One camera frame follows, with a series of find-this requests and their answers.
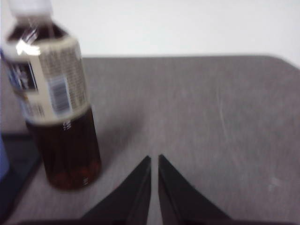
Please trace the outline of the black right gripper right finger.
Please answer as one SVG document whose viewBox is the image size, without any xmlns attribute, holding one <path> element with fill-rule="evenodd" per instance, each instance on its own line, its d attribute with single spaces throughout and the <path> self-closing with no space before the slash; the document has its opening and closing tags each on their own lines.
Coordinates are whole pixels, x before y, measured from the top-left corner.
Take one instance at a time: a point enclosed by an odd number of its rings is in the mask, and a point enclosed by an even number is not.
<svg viewBox="0 0 300 225">
<path fill-rule="evenodd" d="M 197 191 L 164 155 L 158 157 L 158 194 L 164 225 L 232 225 L 233 220 Z"/>
</svg>

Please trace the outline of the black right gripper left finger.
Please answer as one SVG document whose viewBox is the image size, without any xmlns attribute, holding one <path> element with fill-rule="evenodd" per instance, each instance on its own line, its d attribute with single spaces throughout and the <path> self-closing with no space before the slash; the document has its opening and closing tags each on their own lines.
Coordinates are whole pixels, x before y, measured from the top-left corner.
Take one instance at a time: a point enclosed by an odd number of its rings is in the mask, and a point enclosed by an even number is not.
<svg viewBox="0 0 300 225">
<path fill-rule="evenodd" d="M 85 225 L 145 225 L 151 197 L 151 158 L 146 156 L 106 198 L 83 215 Z"/>
</svg>

